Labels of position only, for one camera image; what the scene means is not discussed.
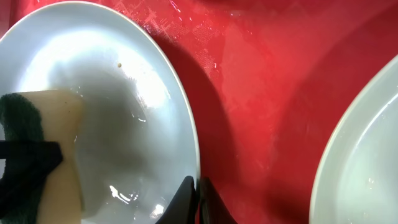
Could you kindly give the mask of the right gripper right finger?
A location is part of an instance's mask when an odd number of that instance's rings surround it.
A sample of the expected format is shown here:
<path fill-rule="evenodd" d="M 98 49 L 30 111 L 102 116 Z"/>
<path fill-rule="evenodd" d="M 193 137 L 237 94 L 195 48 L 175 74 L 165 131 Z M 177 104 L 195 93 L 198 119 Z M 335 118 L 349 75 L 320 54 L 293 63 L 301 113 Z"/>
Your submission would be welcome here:
<path fill-rule="evenodd" d="M 208 177 L 200 180 L 200 223 L 237 224 Z"/>

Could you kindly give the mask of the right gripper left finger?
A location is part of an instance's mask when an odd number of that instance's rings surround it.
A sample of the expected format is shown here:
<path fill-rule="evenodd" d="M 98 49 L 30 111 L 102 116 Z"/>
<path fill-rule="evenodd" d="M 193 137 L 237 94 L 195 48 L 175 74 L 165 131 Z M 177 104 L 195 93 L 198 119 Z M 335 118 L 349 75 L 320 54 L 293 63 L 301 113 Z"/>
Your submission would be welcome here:
<path fill-rule="evenodd" d="M 194 179 L 192 176 L 186 176 L 156 224 L 194 224 L 196 212 L 197 195 Z"/>

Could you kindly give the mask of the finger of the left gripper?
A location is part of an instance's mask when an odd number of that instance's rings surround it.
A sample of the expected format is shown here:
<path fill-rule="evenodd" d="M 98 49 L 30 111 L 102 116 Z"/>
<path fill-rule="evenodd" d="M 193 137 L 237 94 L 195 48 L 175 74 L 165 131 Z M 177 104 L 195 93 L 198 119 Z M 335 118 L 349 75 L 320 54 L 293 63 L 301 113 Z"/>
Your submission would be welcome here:
<path fill-rule="evenodd" d="M 1 177 L 3 218 L 32 198 L 63 155 L 57 142 L 1 141 L 1 159 L 6 163 Z"/>

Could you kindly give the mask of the green yellow sponge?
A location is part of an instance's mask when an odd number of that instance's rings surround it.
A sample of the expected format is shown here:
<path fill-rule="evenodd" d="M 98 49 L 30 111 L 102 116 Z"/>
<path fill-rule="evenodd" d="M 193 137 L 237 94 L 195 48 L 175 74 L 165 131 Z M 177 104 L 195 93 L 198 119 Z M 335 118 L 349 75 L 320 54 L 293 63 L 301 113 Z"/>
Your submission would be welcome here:
<path fill-rule="evenodd" d="M 74 143 L 83 102 L 61 90 L 1 97 L 1 223 L 79 224 Z"/>

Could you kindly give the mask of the light blue front plate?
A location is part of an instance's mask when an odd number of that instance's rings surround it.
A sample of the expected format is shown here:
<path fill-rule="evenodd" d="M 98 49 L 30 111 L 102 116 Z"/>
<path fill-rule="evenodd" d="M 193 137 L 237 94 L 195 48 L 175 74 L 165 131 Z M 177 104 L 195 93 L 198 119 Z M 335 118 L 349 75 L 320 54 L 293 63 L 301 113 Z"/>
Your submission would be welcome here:
<path fill-rule="evenodd" d="M 1 93 L 68 90 L 84 102 L 75 139 L 83 223 L 155 223 L 200 178 L 187 96 L 161 48 L 99 4 L 50 4 L 1 38 Z"/>

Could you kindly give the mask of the light blue plate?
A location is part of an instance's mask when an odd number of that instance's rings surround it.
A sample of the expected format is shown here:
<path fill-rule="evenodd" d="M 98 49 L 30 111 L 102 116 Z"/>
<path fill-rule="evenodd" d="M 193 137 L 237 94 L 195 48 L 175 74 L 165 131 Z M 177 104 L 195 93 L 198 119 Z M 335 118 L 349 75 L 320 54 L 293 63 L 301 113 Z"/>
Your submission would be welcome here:
<path fill-rule="evenodd" d="M 187 96 L 161 48 L 99 4 L 50 4 L 1 38 L 1 93 L 68 90 L 84 102 L 75 139 L 83 223 L 155 223 L 200 178 Z"/>
<path fill-rule="evenodd" d="M 397 59 L 361 90 L 319 163 L 310 223 L 397 223 Z"/>

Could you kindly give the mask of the red plastic tray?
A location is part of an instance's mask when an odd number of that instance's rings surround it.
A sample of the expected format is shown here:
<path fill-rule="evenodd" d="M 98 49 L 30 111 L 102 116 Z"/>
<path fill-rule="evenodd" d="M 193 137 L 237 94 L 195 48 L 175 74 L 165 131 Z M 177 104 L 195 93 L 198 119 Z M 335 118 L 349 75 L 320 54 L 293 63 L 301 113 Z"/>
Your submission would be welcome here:
<path fill-rule="evenodd" d="M 61 1 L 2 1 L 1 38 Z M 397 2 L 83 1 L 137 24 L 183 86 L 208 177 L 237 223 L 307 223 L 325 145 L 397 55 Z"/>

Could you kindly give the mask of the light blue right plate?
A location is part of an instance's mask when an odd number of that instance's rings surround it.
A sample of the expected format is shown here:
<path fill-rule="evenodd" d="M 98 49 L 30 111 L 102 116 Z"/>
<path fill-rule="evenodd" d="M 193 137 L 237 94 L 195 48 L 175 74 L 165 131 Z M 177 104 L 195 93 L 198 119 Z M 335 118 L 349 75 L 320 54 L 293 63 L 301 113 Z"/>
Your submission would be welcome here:
<path fill-rule="evenodd" d="M 310 223 L 397 223 L 397 59 L 361 90 L 319 163 Z"/>

